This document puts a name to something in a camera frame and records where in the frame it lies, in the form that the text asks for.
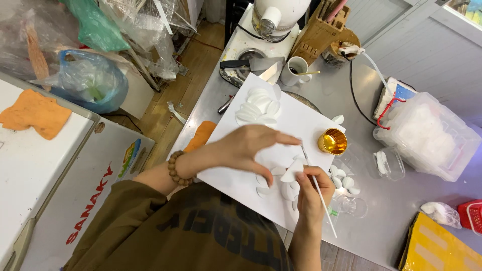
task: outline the wooden bead bracelet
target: wooden bead bracelet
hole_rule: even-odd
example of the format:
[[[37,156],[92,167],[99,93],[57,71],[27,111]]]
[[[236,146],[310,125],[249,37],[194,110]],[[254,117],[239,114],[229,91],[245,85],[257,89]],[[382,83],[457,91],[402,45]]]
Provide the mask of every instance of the wooden bead bracelet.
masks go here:
[[[179,177],[179,175],[177,174],[177,171],[176,171],[176,160],[179,156],[183,155],[184,152],[182,150],[178,150],[178,151],[175,151],[173,154],[171,154],[171,157],[169,158],[168,160],[168,165],[167,165],[167,169],[169,169],[169,176],[171,176],[173,178],[173,181],[178,183],[179,185],[182,185],[182,186],[188,186],[190,184],[192,184],[192,182],[194,181],[194,178],[197,176],[195,175],[193,178],[189,178],[189,179],[181,179],[181,177]]]

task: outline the white freezer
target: white freezer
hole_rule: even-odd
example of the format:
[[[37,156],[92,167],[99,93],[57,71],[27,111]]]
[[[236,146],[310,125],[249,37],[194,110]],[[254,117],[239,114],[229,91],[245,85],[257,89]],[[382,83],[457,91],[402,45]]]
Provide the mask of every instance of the white freezer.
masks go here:
[[[0,74],[0,111],[33,85]],[[0,128],[0,270],[58,271],[110,193],[154,140],[58,97],[72,115],[54,139]]]

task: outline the olive green sweatshirt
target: olive green sweatshirt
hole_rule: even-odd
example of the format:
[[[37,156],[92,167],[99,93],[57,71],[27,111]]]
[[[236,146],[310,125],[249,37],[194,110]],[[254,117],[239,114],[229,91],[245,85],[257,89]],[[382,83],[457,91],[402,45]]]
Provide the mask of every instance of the olive green sweatshirt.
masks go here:
[[[213,187],[170,201],[125,180],[82,235],[64,271],[293,270],[274,224]]]

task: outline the hand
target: hand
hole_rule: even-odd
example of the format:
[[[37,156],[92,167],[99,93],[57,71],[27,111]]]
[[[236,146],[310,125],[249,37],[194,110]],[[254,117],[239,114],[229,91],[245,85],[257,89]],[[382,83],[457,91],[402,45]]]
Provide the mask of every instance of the hand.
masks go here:
[[[317,166],[305,166],[303,172],[296,174],[296,181],[301,187],[298,195],[298,210],[300,212],[298,223],[303,223],[304,226],[308,227],[308,230],[320,231],[325,210],[314,181],[318,182],[327,207],[330,205],[335,192],[335,184]]]
[[[301,140],[264,125],[246,125],[213,143],[220,166],[252,171],[263,176],[268,186],[273,184],[273,175],[264,166],[254,161],[258,151],[275,143],[299,145]]]

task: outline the orange cloth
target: orange cloth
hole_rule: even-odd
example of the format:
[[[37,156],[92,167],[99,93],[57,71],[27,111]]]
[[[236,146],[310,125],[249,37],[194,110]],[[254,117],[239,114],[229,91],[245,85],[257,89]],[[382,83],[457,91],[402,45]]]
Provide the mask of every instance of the orange cloth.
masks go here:
[[[216,128],[217,124],[210,121],[203,121],[201,125],[199,125],[194,137],[189,141],[189,144],[184,148],[184,151],[192,151],[201,147],[202,145],[206,144],[209,137],[213,133],[214,129]]]
[[[33,126],[39,135],[50,140],[64,127],[71,113],[72,110],[61,107],[54,98],[27,89],[11,107],[0,113],[0,123],[2,128],[16,131]]]

